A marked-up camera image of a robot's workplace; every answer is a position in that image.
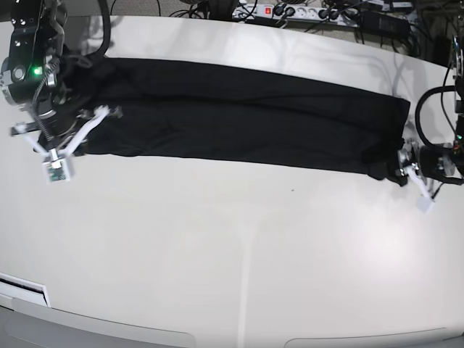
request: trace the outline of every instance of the power strip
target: power strip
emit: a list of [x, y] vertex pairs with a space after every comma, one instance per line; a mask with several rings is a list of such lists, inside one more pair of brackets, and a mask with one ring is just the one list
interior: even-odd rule
[[[320, 16], [321, 11], [327, 9], [323, 7], [309, 7], [309, 6], [300, 6], [300, 5], [288, 5], [286, 8], [293, 7], [295, 14], [291, 17], [286, 17], [285, 20], [289, 22], [322, 22], [327, 25], [340, 25], [343, 27], [358, 28], [357, 23], [354, 20], [346, 18], [345, 16], [339, 15], [334, 20], [327, 20]], [[237, 7], [233, 13], [233, 18], [240, 20], [245, 18], [253, 10], [253, 4], [242, 5], [242, 7]], [[249, 16], [249, 19], [254, 18], [265, 18], [267, 20], [279, 20], [283, 16], [277, 16], [273, 14], [274, 5], [257, 5], [254, 9], [252, 16]]]

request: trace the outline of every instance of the green led light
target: green led light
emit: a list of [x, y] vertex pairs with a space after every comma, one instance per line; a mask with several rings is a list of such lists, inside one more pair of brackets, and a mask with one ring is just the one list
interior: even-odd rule
[[34, 70], [34, 75], [42, 75], [44, 73], [44, 70], [42, 69], [42, 67], [36, 67]]

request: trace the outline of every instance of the black fabric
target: black fabric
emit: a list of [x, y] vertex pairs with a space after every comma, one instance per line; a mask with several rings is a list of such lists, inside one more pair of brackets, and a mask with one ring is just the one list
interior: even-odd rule
[[105, 59], [87, 104], [121, 106], [89, 154], [267, 163], [394, 176], [410, 103], [356, 88], [193, 62]]

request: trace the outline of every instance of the folded black garment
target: folded black garment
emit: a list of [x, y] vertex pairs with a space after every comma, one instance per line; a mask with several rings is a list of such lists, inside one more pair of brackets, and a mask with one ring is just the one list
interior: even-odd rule
[[121, 106], [89, 154], [266, 163], [388, 178], [410, 103], [332, 83], [220, 65], [105, 59], [87, 107]]

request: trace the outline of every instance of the white table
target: white table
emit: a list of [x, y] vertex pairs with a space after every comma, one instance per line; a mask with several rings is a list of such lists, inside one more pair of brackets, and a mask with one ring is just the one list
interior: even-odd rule
[[[252, 25], [114, 18], [110, 57], [246, 67], [394, 94], [415, 103], [445, 73], [355, 43]], [[0, 25], [0, 57], [9, 23]], [[93, 46], [98, 42], [89, 40]], [[449, 113], [452, 96], [446, 96]], [[0, 98], [0, 272], [47, 286], [53, 308], [183, 331], [198, 347], [283, 347], [295, 338], [464, 331], [464, 190], [431, 215], [414, 185], [238, 162], [76, 159], [47, 186]], [[451, 139], [438, 97], [423, 111]]]

